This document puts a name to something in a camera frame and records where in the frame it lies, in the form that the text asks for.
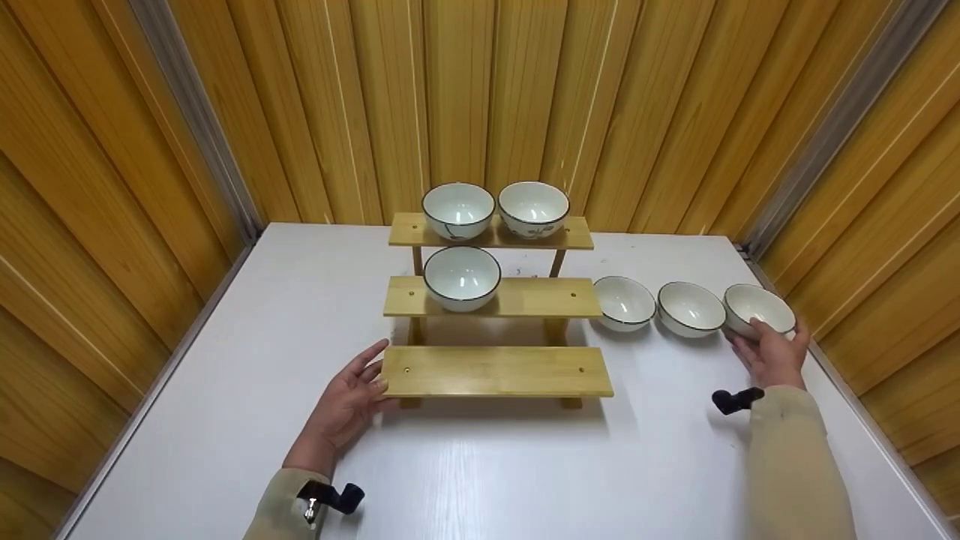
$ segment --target bowl rim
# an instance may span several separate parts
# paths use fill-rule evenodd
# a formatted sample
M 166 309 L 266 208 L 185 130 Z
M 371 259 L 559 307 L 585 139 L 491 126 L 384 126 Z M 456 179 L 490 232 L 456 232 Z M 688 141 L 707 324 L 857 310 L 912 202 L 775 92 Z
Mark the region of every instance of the bowl rim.
M 737 287 L 737 286 L 741 286 L 741 285 L 760 289 L 761 291 L 763 291 L 763 292 L 767 293 L 768 295 L 770 295 L 770 296 L 776 298 L 777 300 L 779 300 L 781 304 L 783 304 L 784 306 L 786 306 L 787 311 L 790 311 L 790 316 L 793 317 L 793 325 L 792 325 L 789 329 L 787 329 L 787 330 L 780 331 L 780 330 L 774 329 L 775 331 L 777 331 L 778 333 L 790 333 L 790 332 L 792 332 L 792 331 L 796 331 L 796 330 L 797 330 L 797 314 L 793 312 L 793 308 L 790 307 L 790 305 L 787 304 L 786 301 L 783 300 L 783 298 L 777 296 L 776 294 L 774 294 L 773 292 L 767 290 L 766 288 L 761 287 L 760 285 L 754 285 L 753 283 L 734 283 L 733 285 L 727 287 L 727 289 L 723 291 L 723 299 L 722 299 L 723 307 L 724 307 L 724 309 L 725 309 L 728 313 L 732 313 L 733 316 L 736 317 L 736 319 L 737 319 L 738 321 L 740 321 L 741 323 L 747 325 L 748 327 L 751 326 L 751 325 L 750 325 L 750 321 L 745 321 L 745 320 L 743 319 L 743 317 L 741 317 L 740 314 L 737 313 L 737 312 L 733 309 L 733 307 L 730 305 L 730 302 L 727 301 L 727 295 L 730 293 L 730 289 L 732 289 L 732 288 L 734 288 L 734 287 Z
M 596 286 L 597 286 L 597 284 L 600 283 L 601 281 L 607 279 L 607 278 L 619 278 L 619 279 L 621 279 L 621 280 L 627 280 L 628 282 L 633 282 L 633 283 L 639 285 L 639 287 L 640 287 L 641 289 L 643 289 L 643 292 L 647 293 L 647 296 L 649 296 L 649 297 L 650 297 L 650 300 L 654 303 L 654 311 L 653 311 L 653 313 L 651 313 L 650 316 L 647 317 L 646 319 L 642 319 L 642 320 L 639 320 L 639 321 L 621 321 L 620 319 L 617 319 L 616 317 L 613 317 L 612 315 L 608 315 L 607 312 L 603 310 L 603 306 L 600 306 L 600 313 L 601 313 L 604 317 L 607 317 L 608 319 L 610 319 L 610 320 L 612 320 L 612 321 L 614 321 L 614 322 L 616 322 L 616 323 L 620 323 L 620 324 L 622 324 L 622 325 L 631 325 L 631 326 L 633 326 L 633 325 L 643 325 L 643 324 L 649 323 L 650 320 L 653 319 L 653 318 L 657 315 L 657 299 L 654 298 L 654 295 L 650 292 L 650 289 L 648 289 L 647 287 L 643 286 L 643 283 L 638 282 L 637 280 L 631 280 L 630 278 L 628 278 L 628 277 L 626 277 L 626 276 L 614 276 L 614 275 L 609 275 L 609 276 L 604 276 L 603 278 L 600 278 L 599 280 L 593 282 L 594 294 L 596 294 Z
M 658 306 L 658 307 L 661 307 L 660 313 L 664 313 L 666 316 L 668 316 L 668 317 L 670 317 L 671 319 L 673 319 L 673 322 L 677 323 L 678 325 L 683 326 L 683 327 L 687 327 L 687 328 L 689 328 L 689 329 L 691 329 L 691 330 L 695 330 L 695 331 L 711 332 L 711 331 L 717 331 L 717 330 L 720 330 L 721 328 L 723 328 L 723 325 L 726 324 L 726 322 L 727 322 L 727 316 L 726 316 L 727 311 L 726 311 L 725 309 L 724 309 L 724 320 L 723 320 L 719 325 L 717 325 L 717 326 L 715 326 L 715 327 L 710 327 L 710 328 L 697 328 L 697 327 L 693 327 L 693 326 L 690 326 L 690 325 L 688 325 L 687 323 L 685 323 L 685 322 L 683 322 L 683 321 L 681 321 L 681 320 L 678 320 L 677 317 L 673 316 L 673 314 L 670 313 L 670 310 L 663 306 L 663 302 L 662 302 L 662 300 L 661 300 L 660 298 L 661 298 L 661 296 L 663 295 L 663 289 L 666 288 L 667 285 L 672 285 L 672 284 L 674 284 L 674 283 L 682 283 L 682 284 L 686 284 L 686 285 L 692 285 L 692 286 L 695 286 L 695 287 L 697 287 L 697 288 L 699 288 L 699 289 L 701 289 L 701 290 L 705 290 L 707 293 L 709 293 L 710 296 L 713 297 L 714 300 L 717 301 L 717 304 L 719 304 L 721 308 L 724 307 L 724 306 L 723 306 L 723 302 L 721 302 L 720 299 L 717 298 L 717 295 L 713 294 L 712 292 L 710 292 L 709 289 L 707 289 L 706 287 L 703 287 L 703 286 L 701 286 L 701 285 L 698 285 L 697 283 L 691 283 L 691 282 L 666 282 L 666 283 L 663 284 L 663 286 L 660 287 L 660 290 L 657 291 L 657 306 Z
M 540 185 L 546 185 L 547 187 L 549 187 L 549 188 L 557 191 L 558 193 L 560 193 L 561 195 L 564 196 L 564 200 L 566 201 L 566 210 L 564 210 L 563 215 L 561 215 L 561 216 L 558 217 L 557 219 L 551 219 L 551 220 L 549 220 L 549 221 L 527 221 L 527 220 L 525 220 L 525 219 L 520 219 L 520 218 L 516 217 L 515 215 L 509 213 L 506 209 L 503 208 L 503 205 L 500 204 L 500 197 L 503 196 L 503 192 L 506 191 L 507 188 L 509 188 L 509 187 L 512 186 L 512 185 L 517 185 L 517 184 L 540 184 Z M 512 219 L 515 219 L 516 221 L 519 221 L 520 223 L 526 223 L 527 225 L 550 225 L 551 223 L 557 223 L 557 222 L 559 222 L 559 221 L 563 221 L 564 218 L 566 218 L 566 215 L 570 213 L 570 198 L 567 197 L 567 196 L 566 196 L 566 193 L 564 193 L 561 189 L 557 188 L 555 185 L 550 185 L 550 184 L 547 184 L 547 183 L 544 183 L 544 182 L 540 182 L 540 181 L 536 181 L 536 180 L 525 180 L 525 181 L 523 181 L 523 182 L 514 182 L 514 183 L 512 183 L 512 184 L 507 184 L 507 185 L 504 185 L 502 188 L 500 188 L 500 192 L 496 194 L 496 207 L 499 208 L 500 211 L 502 211 L 503 213 L 509 215 Z
M 446 250 L 456 250 L 456 249 L 468 249 L 468 250 L 477 250 L 483 252 L 487 257 L 493 260 L 493 264 L 496 264 L 496 283 L 493 284 L 493 288 L 489 291 L 481 294 L 480 296 L 474 296 L 472 298 L 452 298 L 437 292 L 437 289 L 430 286 L 430 281 L 426 278 L 426 268 L 430 265 L 430 261 L 433 260 L 433 257 L 436 257 L 437 254 L 443 253 Z M 447 246 L 441 250 L 437 250 L 433 255 L 427 258 L 426 262 L 423 264 L 423 284 L 426 285 L 426 288 L 430 289 L 430 292 L 436 294 L 441 298 L 446 298 L 447 300 L 452 300 L 453 302 L 469 302 L 471 300 L 480 300 L 481 298 L 491 294 L 496 291 L 496 288 L 500 286 L 500 281 L 503 280 L 503 269 L 500 268 L 500 261 L 496 259 L 489 251 L 485 249 L 478 248 L 476 246 Z
M 488 213 L 486 216 L 484 216 L 483 219 L 478 219 L 478 220 L 476 220 L 476 221 L 471 221 L 471 222 L 469 222 L 469 223 L 453 223 L 452 221 L 444 221 L 443 219 L 440 219 L 439 217 L 437 217 L 437 216 L 433 215 L 432 213 L 430 213 L 429 211 L 427 211 L 427 209 L 426 209 L 426 196 L 427 196 L 427 195 L 429 195 L 430 193 L 433 193 L 434 190 L 437 190 L 437 189 L 440 189 L 440 188 L 444 187 L 445 185 L 456 185 L 456 184 L 469 185 L 470 187 L 477 187 L 477 188 L 483 190 L 483 192 L 486 193 L 488 197 L 490 197 L 490 200 L 491 200 L 491 202 L 493 203 L 492 208 L 491 208 L 491 210 L 490 210 L 490 213 Z M 469 183 L 469 182 L 447 182 L 446 184 L 434 185 L 433 187 L 431 187 L 430 189 L 428 189 L 427 192 L 424 193 L 422 197 L 420 197 L 420 209 L 423 210 L 423 213 L 425 213 L 427 216 L 429 216 L 430 219 L 432 219 L 432 220 L 434 220 L 434 221 L 439 221 L 440 223 L 443 223 L 444 225 L 454 225 L 454 226 L 460 226 L 460 227 L 464 227 L 464 226 L 467 226 L 467 225 L 476 225 L 476 224 L 478 224 L 478 223 L 483 223 L 484 221 L 487 221 L 488 219 L 491 218 L 491 216 L 493 216 L 493 213 L 496 212 L 496 206 L 497 206 L 497 201 L 496 201 L 496 199 L 493 198 L 493 194 L 492 194 L 492 193 L 490 193 L 490 192 L 489 192 L 485 187 L 483 187 L 482 185 L 471 184 L 471 183 Z

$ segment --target black clip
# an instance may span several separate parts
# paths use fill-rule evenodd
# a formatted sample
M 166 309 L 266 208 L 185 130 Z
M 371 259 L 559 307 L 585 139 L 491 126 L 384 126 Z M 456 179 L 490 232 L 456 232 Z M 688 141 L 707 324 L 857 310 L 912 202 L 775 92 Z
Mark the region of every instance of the black clip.
M 754 402 L 763 397 L 763 390 L 757 387 L 747 388 L 732 394 L 727 390 L 717 390 L 710 397 L 724 415 L 734 414 L 738 410 L 749 409 Z

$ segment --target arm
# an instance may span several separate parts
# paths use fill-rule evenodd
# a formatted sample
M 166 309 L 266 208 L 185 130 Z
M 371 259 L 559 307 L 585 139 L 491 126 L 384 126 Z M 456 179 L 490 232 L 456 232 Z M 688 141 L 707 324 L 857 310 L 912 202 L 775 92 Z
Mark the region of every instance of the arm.
M 737 336 L 733 347 L 765 396 L 751 412 L 747 490 L 753 535 L 762 540 L 853 540 L 847 488 L 827 443 L 827 429 L 801 367 L 809 333 L 791 341 L 751 321 L 759 344 Z
M 330 483 L 337 458 L 363 434 L 373 415 L 398 407 L 398 400 L 383 397 L 387 382 L 377 379 L 381 362 L 370 363 L 388 343 L 377 341 L 330 381 L 270 480 L 244 540 L 312 540 L 320 534 L 325 506 L 310 527 L 297 494 L 309 480 Z

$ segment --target wood grain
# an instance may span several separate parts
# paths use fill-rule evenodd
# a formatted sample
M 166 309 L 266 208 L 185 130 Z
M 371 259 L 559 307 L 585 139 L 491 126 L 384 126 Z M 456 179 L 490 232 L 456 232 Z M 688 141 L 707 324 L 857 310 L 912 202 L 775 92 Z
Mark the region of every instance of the wood grain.
M 0 305 L 130 412 L 170 355 L 2 154 Z
M 711 234 L 745 239 L 781 175 L 797 159 L 899 4 L 894 0 L 840 3 L 710 228 Z
M 684 94 L 646 180 L 631 233 L 674 233 L 700 187 L 786 0 L 721 2 L 713 9 Z
M 960 330 L 960 220 L 954 219 L 820 344 L 863 394 Z
M 960 514 L 960 447 L 921 463 L 914 472 L 946 515 Z
M 764 268 L 781 293 L 788 294 L 818 266 L 891 179 L 907 181 L 901 167 L 915 160 L 911 155 L 918 149 L 928 152 L 934 129 L 941 133 L 937 145 L 960 143 L 960 112 L 951 115 L 954 128 L 949 135 L 938 127 L 960 101 L 960 36 L 953 31 L 957 25 L 960 6 L 951 4 L 764 255 Z M 938 154 L 927 159 L 947 155 Z
M 493 38 L 486 186 L 537 180 L 564 37 L 566 0 L 501 0 Z
M 396 397 L 611 397 L 593 347 L 388 347 L 385 395 Z
M 473 317 L 573 317 L 603 314 L 587 278 L 503 278 L 496 296 L 470 313 L 452 313 L 429 297 L 420 276 L 393 276 L 383 306 L 386 317 L 462 315 Z
M 417 211 L 430 189 L 423 7 L 420 0 L 352 0 L 383 215 Z
M 640 0 L 569 0 L 540 180 L 581 215 L 634 37 Z
M 230 213 L 223 193 L 210 176 L 197 142 L 180 113 L 180 106 L 160 72 L 154 53 L 150 49 L 136 21 L 130 3 L 126 0 L 92 0 L 100 22 L 107 29 L 113 46 L 127 71 L 140 90 L 163 132 L 167 145 L 180 164 L 180 172 L 190 183 L 194 194 L 204 209 L 210 226 L 220 238 L 229 260 L 235 260 L 243 249 L 243 240 L 236 220 Z
M 709 231 L 743 175 L 839 0 L 790 2 L 677 233 Z
M 118 176 L 208 299 L 229 261 L 96 12 L 82 0 L 9 5 Z
M 336 222 L 383 225 L 349 5 L 278 5 Z
M 0 457 L 80 493 L 127 415 L 0 308 Z
M 226 0 L 172 0 L 170 8 L 261 218 L 299 222 Z
M 201 299 L 7 8 L 0 150 L 169 347 Z
M 484 184 L 493 0 L 423 0 L 430 183 Z
M 630 227 L 712 11 L 713 0 L 644 5 L 587 201 L 595 231 Z
M 860 397 L 909 465 L 960 446 L 960 332 Z
M 787 295 L 815 335 L 832 331 L 960 213 L 958 177 L 960 107 L 885 182 Z M 830 182 L 845 184 L 844 178 Z M 767 258 L 763 264 L 772 266 Z
M 52 538 L 74 495 L 0 458 L 0 537 Z
M 477 246 L 480 248 L 524 248 L 524 249 L 567 249 L 591 250 L 593 238 L 587 220 L 582 217 L 567 217 L 564 230 L 557 231 L 546 238 L 527 240 L 507 229 L 499 215 L 495 215 L 485 232 L 467 242 L 453 242 L 441 238 L 426 225 L 422 213 L 403 212 L 394 215 L 394 224 L 390 228 L 392 246 Z
M 308 223 L 332 223 L 324 175 L 314 153 L 276 4 L 228 0 L 228 7 L 300 218 Z

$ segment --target bamboo tiered stand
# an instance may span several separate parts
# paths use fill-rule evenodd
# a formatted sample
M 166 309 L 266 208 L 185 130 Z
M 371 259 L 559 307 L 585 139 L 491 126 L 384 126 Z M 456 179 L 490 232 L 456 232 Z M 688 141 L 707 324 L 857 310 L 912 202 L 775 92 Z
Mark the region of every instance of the bamboo tiered stand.
M 398 213 L 390 230 L 391 246 L 410 247 L 414 276 L 394 276 L 387 287 L 383 314 L 409 317 L 406 346 L 384 353 L 386 395 L 401 398 L 406 408 L 429 397 L 559 398 L 564 408 L 581 408 L 582 398 L 610 397 L 607 366 L 595 347 L 569 347 L 566 327 L 571 318 L 602 315 L 587 278 L 559 278 L 567 250 L 592 250 L 583 217 L 567 217 L 564 230 L 538 240 L 510 233 L 499 216 L 468 242 L 451 242 L 430 230 L 422 213 Z M 421 248 L 469 245 L 481 248 L 556 250 L 549 278 L 503 278 L 496 296 L 470 313 L 444 310 L 431 299 L 423 282 Z M 546 347 L 431 347 L 425 317 L 528 317 L 543 319 Z

